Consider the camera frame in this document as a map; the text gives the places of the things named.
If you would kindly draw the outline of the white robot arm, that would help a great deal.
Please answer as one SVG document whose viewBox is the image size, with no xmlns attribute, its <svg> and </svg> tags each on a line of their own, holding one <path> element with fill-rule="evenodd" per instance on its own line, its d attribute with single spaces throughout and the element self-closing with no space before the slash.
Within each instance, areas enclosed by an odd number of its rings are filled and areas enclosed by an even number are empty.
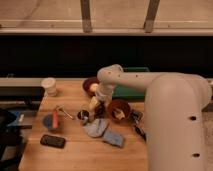
<svg viewBox="0 0 213 171">
<path fill-rule="evenodd" d="M 211 102 L 206 78 L 178 72 L 126 72 L 114 64 L 97 72 L 100 101 L 116 86 L 145 94 L 145 131 L 149 171 L 206 171 L 202 110 Z"/>
</svg>

